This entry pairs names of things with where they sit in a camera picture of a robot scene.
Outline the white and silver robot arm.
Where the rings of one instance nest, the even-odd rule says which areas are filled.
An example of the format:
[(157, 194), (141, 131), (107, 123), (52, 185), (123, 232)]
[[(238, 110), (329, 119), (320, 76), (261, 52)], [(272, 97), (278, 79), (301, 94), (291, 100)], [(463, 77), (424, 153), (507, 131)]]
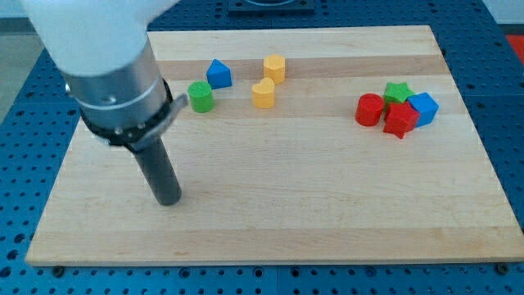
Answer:
[(174, 100), (148, 25), (178, 0), (22, 0), (79, 104), (86, 126), (132, 152), (158, 147), (185, 99)]

